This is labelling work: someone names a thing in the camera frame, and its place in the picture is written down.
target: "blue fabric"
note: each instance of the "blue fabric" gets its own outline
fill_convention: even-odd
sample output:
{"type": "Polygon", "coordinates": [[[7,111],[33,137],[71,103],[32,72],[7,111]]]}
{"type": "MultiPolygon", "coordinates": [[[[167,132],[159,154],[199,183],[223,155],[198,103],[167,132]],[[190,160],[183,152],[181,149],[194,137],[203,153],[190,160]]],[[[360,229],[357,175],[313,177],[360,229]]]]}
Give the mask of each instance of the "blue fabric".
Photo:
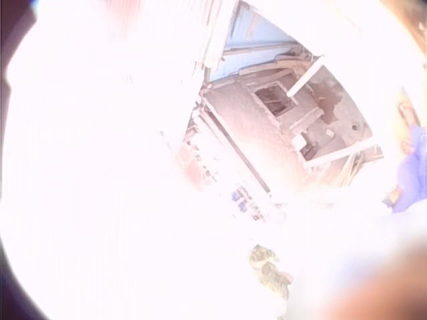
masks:
{"type": "Polygon", "coordinates": [[[411,127],[411,143],[415,151],[398,168],[398,183],[402,194],[393,207],[393,213],[404,212],[415,202],[427,199],[427,132],[425,128],[411,127]]]}

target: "purple cloth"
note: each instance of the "purple cloth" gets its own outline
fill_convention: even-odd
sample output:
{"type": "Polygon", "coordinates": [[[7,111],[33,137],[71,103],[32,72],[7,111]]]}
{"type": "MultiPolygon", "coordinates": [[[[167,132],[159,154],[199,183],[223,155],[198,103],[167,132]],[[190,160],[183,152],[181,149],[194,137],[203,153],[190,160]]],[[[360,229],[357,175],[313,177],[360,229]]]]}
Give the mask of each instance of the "purple cloth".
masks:
{"type": "Polygon", "coordinates": [[[393,213],[404,212],[423,199],[427,199],[427,132],[425,128],[411,127],[411,143],[415,151],[398,168],[398,183],[402,194],[393,207],[393,213]]]}

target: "wall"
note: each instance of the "wall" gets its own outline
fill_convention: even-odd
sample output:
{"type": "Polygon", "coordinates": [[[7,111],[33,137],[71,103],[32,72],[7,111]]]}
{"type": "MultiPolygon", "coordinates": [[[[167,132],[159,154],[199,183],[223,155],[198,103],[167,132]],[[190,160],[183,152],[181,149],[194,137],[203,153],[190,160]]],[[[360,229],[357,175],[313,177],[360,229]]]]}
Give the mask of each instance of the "wall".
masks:
{"type": "MultiPolygon", "coordinates": [[[[249,7],[241,5],[228,35],[226,49],[275,45],[293,41],[292,37],[284,33],[273,23],[255,13],[249,7]]],[[[285,53],[288,50],[270,49],[225,56],[224,61],[219,64],[218,69],[211,71],[209,80],[213,81],[235,74],[242,67],[274,60],[276,55],[285,53]]]]}

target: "window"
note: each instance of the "window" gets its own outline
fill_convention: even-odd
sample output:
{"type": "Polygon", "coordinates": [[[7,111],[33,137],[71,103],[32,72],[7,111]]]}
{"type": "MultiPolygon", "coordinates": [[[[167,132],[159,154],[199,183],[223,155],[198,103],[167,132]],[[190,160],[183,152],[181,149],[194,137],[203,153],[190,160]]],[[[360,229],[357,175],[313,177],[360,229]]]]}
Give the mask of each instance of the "window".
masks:
{"type": "Polygon", "coordinates": [[[286,95],[286,92],[279,85],[275,84],[258,89],[255,94],[275,117],[283,115],[294,107],[292,99],[286,95]]]}

